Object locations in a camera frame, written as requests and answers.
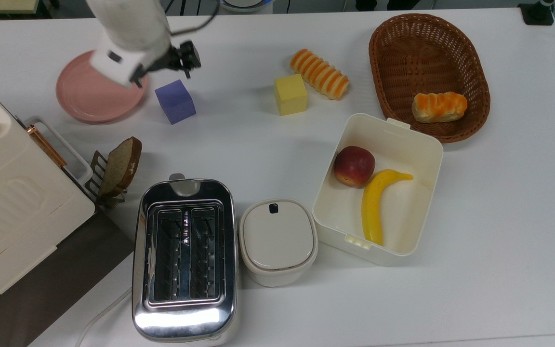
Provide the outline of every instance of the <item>slice of bread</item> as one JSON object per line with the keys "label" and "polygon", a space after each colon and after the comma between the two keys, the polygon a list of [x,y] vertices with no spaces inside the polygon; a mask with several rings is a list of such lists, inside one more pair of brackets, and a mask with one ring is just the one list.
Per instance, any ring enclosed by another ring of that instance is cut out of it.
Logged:
{"label": "slice of bread", "polygon": [[121,194],[132,183],[142,149],[141,141],[130,137],[108,154],[104,179],[97,192],[99,204]]}

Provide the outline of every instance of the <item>fake fruit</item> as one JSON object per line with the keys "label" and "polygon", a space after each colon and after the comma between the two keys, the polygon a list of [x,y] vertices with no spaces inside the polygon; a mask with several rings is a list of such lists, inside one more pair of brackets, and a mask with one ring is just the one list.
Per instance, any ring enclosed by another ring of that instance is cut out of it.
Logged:
{"label": "fake fruit", "polygon": [[383,245],[383,225],[381,224],[381,195],[383,190],[398,181],[412,180],[409,173],[383,170],[365,186],[361,201],[361,221],[363,235],[368,241]]}
{"label": "fake fruit", "polygon": [[333,164],[335,178],[349,187],[361,187],[372,177],[376,167],[374,156],[357,146],[342,149]]}

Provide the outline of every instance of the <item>bread roll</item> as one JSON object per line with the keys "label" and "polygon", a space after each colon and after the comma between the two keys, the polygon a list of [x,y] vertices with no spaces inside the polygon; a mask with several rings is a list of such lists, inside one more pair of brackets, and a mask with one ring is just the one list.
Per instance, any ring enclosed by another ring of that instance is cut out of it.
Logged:
{"label": "bread roll", "polygon": [[348,90],[348,77],[306,48],[293,55],[291,68],[329,99],[340,99]]}
{"label": "bread roll", "polygon": [[419,93],[412,102],[412,115],[421,123],[454,121],[464,116],[467,107],[466,98],[458,93]]}

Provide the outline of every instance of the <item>yellow banana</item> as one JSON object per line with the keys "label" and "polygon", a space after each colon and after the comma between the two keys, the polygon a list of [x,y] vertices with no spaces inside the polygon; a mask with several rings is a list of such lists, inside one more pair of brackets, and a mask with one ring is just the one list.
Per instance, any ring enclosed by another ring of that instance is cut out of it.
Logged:
{"label": "yellow banana", "polygon": [[403,180],[412,180],[412,175],[395,170],[383,170],[379,171],[365,186],[361,202],[361,220],[363,234],[368,241],[383,245],[381,195],[386,187]]}

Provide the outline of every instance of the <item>toy food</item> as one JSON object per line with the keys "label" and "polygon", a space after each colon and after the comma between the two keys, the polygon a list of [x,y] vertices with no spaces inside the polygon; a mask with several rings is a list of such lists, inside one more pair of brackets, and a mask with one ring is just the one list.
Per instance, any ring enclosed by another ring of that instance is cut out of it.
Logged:
{"label": "toy food", "polygon": [[304,112],[308,107],[308,92],[299,73],[275,79],[274,95],[282,116]]}
{"label": "toy food", "polygon": [[464,116],[467,107],[466,98],[458,93],[419,93],[412,102],[412,115],[421,123],[453,121]]}
{"label": "toy food", "polygon": [[134,136],[110,151],[104,179],[97,192],[97,204],[110,206],[110,198],[123,193],[132,183],[141,158],[143,144]]}
{"label": "toy food", "polygon": [[376,160],[367,149],[348,146],[335,157],[333,173],[341,184],[361,187],[372,177],[374,167]]}
{"label": "toy food", "polygon": [[361,201],[361,221],[363,235],[368,241],[383,245],[383,226],[381,224],[381,195],[389,185],[402,180],[412,180],[409,173],[395,170],[379,171],[366,185]]}
{"label": "toy food", "polygon": [[340,99],[348,89],[348,77],[306,48],[293,55],[291,68],[329,99]]}

